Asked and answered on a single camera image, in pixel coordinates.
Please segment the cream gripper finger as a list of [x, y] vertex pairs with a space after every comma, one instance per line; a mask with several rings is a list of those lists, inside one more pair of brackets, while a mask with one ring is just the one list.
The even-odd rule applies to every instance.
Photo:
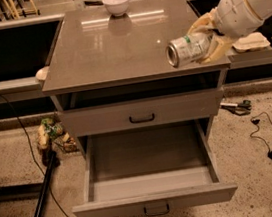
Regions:
[[216, 30], [215, 15], [217, 8], [211, 9], [208, 13], [204, 13], [199, 17], [187, 31], [187, 34], [193, 34], [195, 32], [203, 33], [210, 30]]
[[200, 64], [212, 63], [222, 58], [228, 50], [232, 47], [232, 44], [236, 42], [236, 38], [230, 38], [228, 36], [221, 36], [213, 34], [211, 43], [208, 48], [208, 52], [205, 57], [199, 60]]

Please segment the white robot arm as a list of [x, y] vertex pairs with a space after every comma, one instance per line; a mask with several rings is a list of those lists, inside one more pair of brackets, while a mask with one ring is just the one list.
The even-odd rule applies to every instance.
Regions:
[[221, 0], [218, 6], [198, 18], [188, 34], [216, 30], [208, 52], [199, 63], [219, 60], [239, 38], [246, 37], [272, 16], [272, 0]]

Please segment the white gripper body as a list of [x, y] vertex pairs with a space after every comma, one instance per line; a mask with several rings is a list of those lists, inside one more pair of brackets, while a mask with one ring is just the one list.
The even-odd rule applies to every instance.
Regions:
[[230, 38], [246, 37], [263, 23], [248, 0], [221, 0], [213, 21], [218, 31]]

